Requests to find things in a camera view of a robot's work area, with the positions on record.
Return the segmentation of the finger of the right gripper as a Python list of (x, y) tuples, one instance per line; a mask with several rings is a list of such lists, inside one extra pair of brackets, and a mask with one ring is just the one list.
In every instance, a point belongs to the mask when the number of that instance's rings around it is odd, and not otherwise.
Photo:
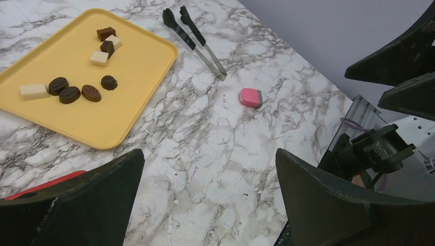
[(397, 86), (422, 75), (434, 54), (434, 3), (403, 34), (349, 66), (345, 78)]
[(385, 91), (378, 107), (434, 121), (434, 73), (415, 77)]

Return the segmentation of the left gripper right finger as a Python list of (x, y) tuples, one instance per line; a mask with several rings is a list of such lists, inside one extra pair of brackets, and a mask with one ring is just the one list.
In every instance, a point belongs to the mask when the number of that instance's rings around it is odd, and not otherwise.
[(434, 245), (434, 203), (362, 188), (284, 149), (275, 166), (291, 245)]

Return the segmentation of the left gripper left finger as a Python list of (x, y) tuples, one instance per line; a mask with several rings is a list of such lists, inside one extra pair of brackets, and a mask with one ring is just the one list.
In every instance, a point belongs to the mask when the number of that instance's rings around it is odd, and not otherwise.
[(144, 164), (134, 149), (33, 197), (1, 199), (1, 245), (122, 245)]

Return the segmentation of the red box lid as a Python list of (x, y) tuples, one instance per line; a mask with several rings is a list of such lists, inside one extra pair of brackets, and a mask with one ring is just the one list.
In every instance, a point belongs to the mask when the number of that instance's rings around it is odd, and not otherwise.
[(79, 170), (79, 171), (75, 171), (75, 172), (69, 173), (69, 174), (64, 175), (62, 177), (53, 179), (51, 181), (48, 181), (48, 182), (45, 182), (45, 183), (40, 184), (38, 186), (32, 187), (30, 189), (27, 189), (25, 191), (22, 191), (22, 192), (14, 194), (14, 195), (8, 196), (8, 197), (4, 198), (4, 200), (15, 200), (15, 199), (22, 199), (22, 198), (33, 197), (33, 196), (37, 195), (37, 192), (39, 190), (42, 190), (42, 189), (48, 188), (50, 186), (56, 185), (58, 183), (64, 182), (66, 180), (72, 179), (72, 178), (77, 177), (77, 176), (79, 176), (81, 174), (84, 174), (84, 173), (86, 173), (85, 170)]

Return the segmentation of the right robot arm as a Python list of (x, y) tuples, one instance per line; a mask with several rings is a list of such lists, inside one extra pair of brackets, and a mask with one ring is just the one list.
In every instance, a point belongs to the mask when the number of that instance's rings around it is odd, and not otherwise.
[(378, 107), (405, 114), (393, 122), (357, 97), (341, 119), (319, 168), (388, 195), (434, 201), (434, 4), (403, 34), (349, 66), (348, 79), (389, 86)]

